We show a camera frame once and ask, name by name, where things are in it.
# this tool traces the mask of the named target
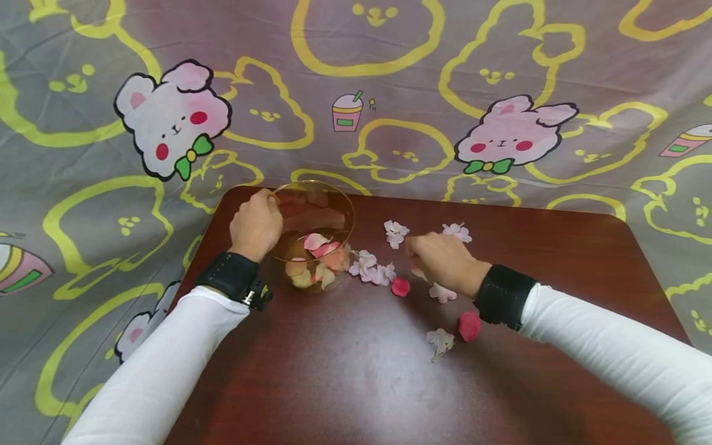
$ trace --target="red cheek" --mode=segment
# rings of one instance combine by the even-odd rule
[[[470,151],[473,153],[479,153],[486,148],[487,148],[487,145],[485,145],[485,144],[475,144],[472,147],[470,147]]]
[[[163,142],[158,144],[158,147],[156,147],[156,157],[159,161],[162,161],[168,157],[168,146]]]
[[[527,140],[523,140],[522,142],[519,142],[517,144],[517,150],[519,150],[520,152],[525,152],[525,151],[529,150],[532,147],[532,145],[533,144],[531,142],[529,142]]]
[[[206,120],[208,120],[208,115],[202,111],[196,111],[190,115],[190,122],[193,125],[200,125]]]

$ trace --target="fabric backdrop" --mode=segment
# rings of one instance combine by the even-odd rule
[[[610,214],[712,352],[711,17],[708,0],[6,1],[2,442],[60,440],[239,184]]]

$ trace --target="person's left hand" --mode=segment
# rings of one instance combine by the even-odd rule
[[[240,204],[240,210],[232,219],[229,251],[259,263],[277,244],[281,234],[282,214],[277,201],[272,192],[262,189]]]

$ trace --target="green bow tie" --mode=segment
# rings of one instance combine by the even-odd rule
[[[176,171],[180,175],[181,179],[187,181],[190,178],[190,164],[195,162],[198,156],[207,155],[213,151],[213,142],[208,138],[208,135],[200,135],[193,142],[193,148],[188,150],[185,156],[179,158],[176,161]]]
[[[511,157],[497,162],[470,161],[467,167],[465,167],[465,173],[471,174],[484,170],[485,172],[492,171],[492,173],[496,174],[505,174],[512,168],[513,163],[514,159]]]

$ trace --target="bunny ear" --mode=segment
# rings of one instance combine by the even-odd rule
[[[539,115],[537,123],[545,127],[557,127],[578,114],[578,108],[573,103],[539,107],[534,111]]]
[[[114,106],[121,116],[130,114],[137,109],[153,93],[156,84],[153,79],[143,74],[129,77],[119,90],[114,100]]]
[[[498,100],[490,106],[487,114],[495,116],[508,115],[515,112],[523,112],[532,108],[534,102],[527,95],[514,96],[509,99]]]
[[[162,82],[172,83],[183,93],[204,90],[210,83],[213,72],[194,60],[183,61],[175,68],[168,70],[161,79]]]

